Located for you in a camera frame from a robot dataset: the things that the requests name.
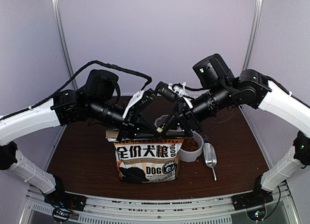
dog food bag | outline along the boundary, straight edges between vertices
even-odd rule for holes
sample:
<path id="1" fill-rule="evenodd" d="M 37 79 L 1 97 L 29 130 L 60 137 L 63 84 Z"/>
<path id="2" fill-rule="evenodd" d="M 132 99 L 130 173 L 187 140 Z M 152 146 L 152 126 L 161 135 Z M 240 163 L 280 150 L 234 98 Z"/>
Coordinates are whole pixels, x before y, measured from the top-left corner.
<path id="1" fill-rule="evenodd" d="M 182 143 L 183 139 L 115 142 L 120 180 L 130 183 L 153 183 L 177 179 Z"/>

bowl of dog food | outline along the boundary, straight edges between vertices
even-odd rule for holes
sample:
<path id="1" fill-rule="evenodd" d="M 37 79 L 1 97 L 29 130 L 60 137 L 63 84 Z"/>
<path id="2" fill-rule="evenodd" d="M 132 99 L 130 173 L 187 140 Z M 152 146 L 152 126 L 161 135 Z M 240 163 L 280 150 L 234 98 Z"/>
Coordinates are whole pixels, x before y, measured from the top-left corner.
<path id="1" fill-rule="evenodd" d="M 156 119 L 154 125 L 160 126 L 168 115 L 163 115 Z M 193 131 L 192 138 L 186 138 L 183 141 L 179 151 L 180 160 L 184 162 L 194 162 L 202 154 L 203 138 L 196 131 Z"/>

white bowl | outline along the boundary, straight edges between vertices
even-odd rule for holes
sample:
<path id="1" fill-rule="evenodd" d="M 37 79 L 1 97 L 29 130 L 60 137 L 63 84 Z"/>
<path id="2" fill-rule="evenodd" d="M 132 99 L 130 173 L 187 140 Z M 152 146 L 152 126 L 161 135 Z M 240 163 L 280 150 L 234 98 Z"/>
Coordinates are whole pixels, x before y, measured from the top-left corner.
<path id="1" fill-rule="evenodd" d="M 193 131 L 193 139 L 198 143 L 198 150 L 186 151 L 182 148 L 179 151 L 180 160 L 184 162 L 194 162 L 202 154 L 203 138 L 196 131 Z"/>
<path id="2" fill-rule="evenodd" d="M 164 120 L 166 119 L 168 115 L 163 115 L 159 118 L 156 119 L 154 125 L 156 127 L 160 126 Z M 196 159 L 201 156 L 202 154 L 202 145 L 203 145 L 203 138 L 201 137 L 200 134 L 198 134 L 196 131 L 193 131 L 193 139 L 198 143 L 198 150 L 196 151 L 186 151 L 183 149 L 180 149 L 179 151 L 179 156 L 180 156 L 180 160 L 184 161 L 184 162 L 194 162 L 196 161 Z"/>

wooden tabletop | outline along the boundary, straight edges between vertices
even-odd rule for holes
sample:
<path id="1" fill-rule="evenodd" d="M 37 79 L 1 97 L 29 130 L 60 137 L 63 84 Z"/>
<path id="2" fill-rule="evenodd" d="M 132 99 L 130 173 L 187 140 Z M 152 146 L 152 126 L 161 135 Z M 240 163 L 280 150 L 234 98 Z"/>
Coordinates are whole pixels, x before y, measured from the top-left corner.
<path id="1" fill-rule="evenodd" d="M 151 121 L 168 114 L 173 104 L 162 97 L 144 111 Z M 119 181 L 115 147 L 105 139 L 106 128 L 87 127 L 87 122 L 69 125 L 48 172 L 63 179 L 67 191 L 124 199 L 201 198 L 245 192 L 253 189 L 256 177 L 268 167 L 259 146 L 239 108 L 222 110 L 216 118 L 202 122 L 201 135 L 209 137 L 217 154 L 214 182 L 212 169 L 196 162 L 180 162 L 179 179 L 162 183 L 130 184 Z"/>

white wall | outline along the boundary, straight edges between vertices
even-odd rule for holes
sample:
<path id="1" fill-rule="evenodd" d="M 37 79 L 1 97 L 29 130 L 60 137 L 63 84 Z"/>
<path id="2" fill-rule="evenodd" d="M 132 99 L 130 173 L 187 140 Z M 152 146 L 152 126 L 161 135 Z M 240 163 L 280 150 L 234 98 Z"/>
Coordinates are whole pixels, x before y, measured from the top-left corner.
<path id="1" fill-rule="evenodd" d="M 201 87 L 191 67 L 220 53 L 241 72 L 255 0 L 59 0 L 73 69 L 91 60 Z M 117 73 L 123 95 L 145 80 Z M 88 72 L 77 78 L 85 84 Z"/>
<path id="2" fill-rule="evenodd" d="M 0 0 L 0 114 L 50 95 L 68 79 L 51 0 Z M 60 129 L 17 139 L 26 157 L 45 168 Z M 17 223 L 28 185 L 0 171 L 0 223 Z"/>
<path id="3" fill-rule="evenodd" d="M 264 0 L 263 14 L 250 68 L 270 75 L 310 104 L 310 0 Z M 281 119 L 247 107 L 272 165 L 296 138 L 297 129 Z M 310 171 L 288 180 L 303 224 L 309 223 Z"/>

